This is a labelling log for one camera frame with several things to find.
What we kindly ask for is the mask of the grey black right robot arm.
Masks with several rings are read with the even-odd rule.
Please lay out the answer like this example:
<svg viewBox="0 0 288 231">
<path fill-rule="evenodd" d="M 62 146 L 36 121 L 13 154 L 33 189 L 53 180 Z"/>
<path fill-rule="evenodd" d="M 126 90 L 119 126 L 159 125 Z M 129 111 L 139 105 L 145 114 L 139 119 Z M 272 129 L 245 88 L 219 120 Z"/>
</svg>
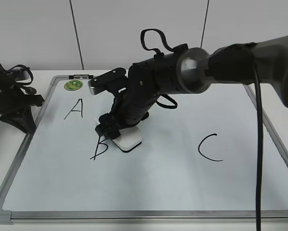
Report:
<svg viewBox="0 0 288 231">
<path fill-rule="evenodd" d="M 214 83 L 270 84 L 288 108 L 288 36 L 259 43 L 233 44 L 209 54 L 181 44 L 170 54 L 155 50 L 151 59 L 117 68 L 89 82 L 114 95 L 110 112 L 102 115 L 98 135 L 116 134 L 148 116 L 160 96 L 199 94 Z"/>
</svg>

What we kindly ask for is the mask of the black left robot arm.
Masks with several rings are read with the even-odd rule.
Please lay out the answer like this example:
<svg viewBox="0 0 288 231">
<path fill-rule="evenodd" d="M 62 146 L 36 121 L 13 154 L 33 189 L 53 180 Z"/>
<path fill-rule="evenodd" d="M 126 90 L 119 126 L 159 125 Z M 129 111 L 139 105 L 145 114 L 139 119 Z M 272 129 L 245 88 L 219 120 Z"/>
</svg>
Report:
<svg viewBox="0 0 288 231">
<path fill-rule="evenodd" d="M 44 99 L 30 85 L 34 80 L 29 67 L 18 64 L 5 69 L 0 63 L 0 121 L 24 133 L 34 133 L 31 107 L 41 107 Z"/>
</svg>

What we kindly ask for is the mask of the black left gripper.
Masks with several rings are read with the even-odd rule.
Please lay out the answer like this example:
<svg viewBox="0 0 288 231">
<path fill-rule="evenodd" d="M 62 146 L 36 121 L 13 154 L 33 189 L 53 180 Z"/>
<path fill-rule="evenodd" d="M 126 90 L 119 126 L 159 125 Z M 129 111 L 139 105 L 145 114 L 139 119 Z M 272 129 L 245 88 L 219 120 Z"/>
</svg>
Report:
<svg viewBox="0 0 288 231">
<path fill-rule="evenodd" d="M 30 106 L 42 106 L 44 99 L 31 87 L 34 77 L 29 67 L 18 64 L 5 70 L 0 64 L 0 121 L 24 133 L 34 133 L 36 124 Z"/>
</svg>

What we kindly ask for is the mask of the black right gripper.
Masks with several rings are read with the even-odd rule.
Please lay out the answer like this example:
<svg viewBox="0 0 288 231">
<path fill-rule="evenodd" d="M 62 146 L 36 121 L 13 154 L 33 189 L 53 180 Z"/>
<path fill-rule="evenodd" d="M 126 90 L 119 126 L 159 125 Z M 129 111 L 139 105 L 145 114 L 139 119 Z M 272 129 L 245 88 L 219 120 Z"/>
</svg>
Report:
<svg viewBox="0 0 288 231">
<path fill-rule="evenodd" d="M 177 61 L 178 55 L 172 53 L 133 63 L 128 70 L 126 91 L 112 114 L 99 117 L 96 133 L 115 140 L 121 136 L 117 124 L 123 128 L 137 125 L 155 103 L 176 109 L 177 102 L 169 95 L 182 92 L 177 80 Z"/>
</svg>

